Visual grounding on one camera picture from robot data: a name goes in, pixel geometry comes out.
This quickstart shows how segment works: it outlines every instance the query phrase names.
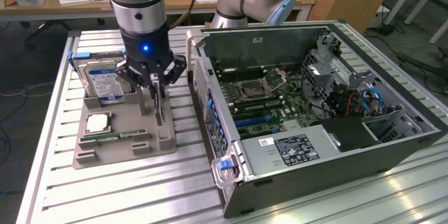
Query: gray 3d-printed tray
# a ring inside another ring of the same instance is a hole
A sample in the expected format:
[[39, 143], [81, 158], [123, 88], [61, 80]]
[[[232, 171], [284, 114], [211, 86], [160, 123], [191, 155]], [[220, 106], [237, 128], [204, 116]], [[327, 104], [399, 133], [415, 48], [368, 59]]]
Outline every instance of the gray 3d-printed tray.
[[[157, 126], [155, 103], [143, 90], [145, 115], [136, 93], [125, 94], [125, 103], [100, 106], [99, 99], [85, 98], [73, 156], [73, 168], [87, 168], [176, 152], [176, 135], [169, 99], [163, 99], [164, 124]], [[88, 117], [105, 114], [104, 130], [87, 130]]]

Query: blue led light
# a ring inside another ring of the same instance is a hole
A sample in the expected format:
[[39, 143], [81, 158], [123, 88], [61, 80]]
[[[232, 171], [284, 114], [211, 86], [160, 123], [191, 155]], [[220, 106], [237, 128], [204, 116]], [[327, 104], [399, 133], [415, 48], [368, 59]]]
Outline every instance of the blue led light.
[[141, 46], [141, 50], [143, 50], [144, 52], [148, 52], [148, 51], [151, 50], [149, 45], [143, 45], [143, 46]]

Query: motherboard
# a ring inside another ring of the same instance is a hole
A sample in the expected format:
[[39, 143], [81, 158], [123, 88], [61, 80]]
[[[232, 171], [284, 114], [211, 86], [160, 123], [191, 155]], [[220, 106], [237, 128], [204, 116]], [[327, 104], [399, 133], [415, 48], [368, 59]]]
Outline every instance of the motherboard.
[[317, 120], [300, 92], [300, 75], [293, 68], [295, 65], [277, 65], [217, 70], [241, 139], [308, 127]]

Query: power supply label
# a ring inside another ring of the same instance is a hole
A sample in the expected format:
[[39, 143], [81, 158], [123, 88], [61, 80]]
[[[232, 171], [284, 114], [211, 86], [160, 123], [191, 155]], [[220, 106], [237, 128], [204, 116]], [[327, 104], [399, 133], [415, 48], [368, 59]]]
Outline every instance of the power supply label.
[[123, 89], [120, 82], [115, 79], [117, 76], [115, 69], [91, 70], [89, 76], [101, 103], [116, 103], [116, 100], [123, 97]]
[[305, 134], [273, 141], [287, 166], [319, 159], [319, 154]]

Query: metal slotted table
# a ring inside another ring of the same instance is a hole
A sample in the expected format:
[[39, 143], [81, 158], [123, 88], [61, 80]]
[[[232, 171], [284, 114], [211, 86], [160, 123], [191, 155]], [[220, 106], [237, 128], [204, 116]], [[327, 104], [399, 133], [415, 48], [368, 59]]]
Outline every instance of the metal slotted table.
[[[349, 25], [336, 21], [335, 24], [448, 123], [445, 105]], [[195, 28], [203, 26], [171, 31], [176, 54], [185, 53], [185, 32]], [[67, 40], [17, 223], [411, 223], [424, 220], [440, 223], [448, 220], [447, 138], [385, 173], [224, 219], [185, 75], [169, 87], [177, 152], [75, 170], [75, 134], [84, 89], [68, 65], [67, 54], [121, 50], [121, 43], [117, 30], [72, 33]], [[348, 48], [341, 50], [341, 57], [355, 70], [367, 67]]]

